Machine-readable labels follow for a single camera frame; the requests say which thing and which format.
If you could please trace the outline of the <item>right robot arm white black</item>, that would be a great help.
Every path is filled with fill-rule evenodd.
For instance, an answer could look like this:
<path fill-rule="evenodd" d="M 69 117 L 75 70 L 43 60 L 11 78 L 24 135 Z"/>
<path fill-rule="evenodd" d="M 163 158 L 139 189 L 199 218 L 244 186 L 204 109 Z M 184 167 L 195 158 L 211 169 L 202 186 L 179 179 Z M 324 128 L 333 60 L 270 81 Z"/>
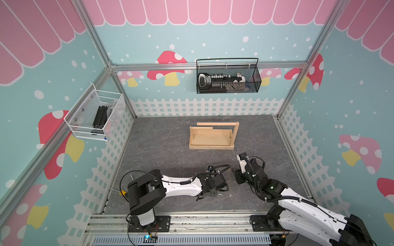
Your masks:
<path fill-rule="evenodd" d="M 247 183 L 253 194 L 273 207 L 268 221 L 296 232 L 322 246 L 374 246 L 363 220 L 330 211 L 304 198 L 288 185 L 269 178 L 255 156 L 239 154 L 235 171 L 239 184 Z"/>

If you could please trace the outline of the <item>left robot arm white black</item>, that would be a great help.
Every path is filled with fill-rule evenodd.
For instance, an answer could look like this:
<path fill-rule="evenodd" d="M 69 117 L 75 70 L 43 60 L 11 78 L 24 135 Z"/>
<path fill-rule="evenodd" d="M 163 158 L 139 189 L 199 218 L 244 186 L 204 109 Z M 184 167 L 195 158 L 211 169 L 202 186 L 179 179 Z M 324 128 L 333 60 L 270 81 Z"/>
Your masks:
<path fill-rule="evenodd" d="M 120 181 L 119 194 L 128 202 L 129 216 L 137 217 L 139 226 L 154 226 L 157 224 L 154 207 L 165 198 L 190 196 L 201 200 L 228 191 L 223 173 L 229 169 L 230 165 L 208 166 L 206 172 L 186 178 L 163 175 L 159 169 L 150 172 L 132 170 L 125 176 L 131 173 L 141 173 L 142 176 L 131 181 L 125 190 Z"/>

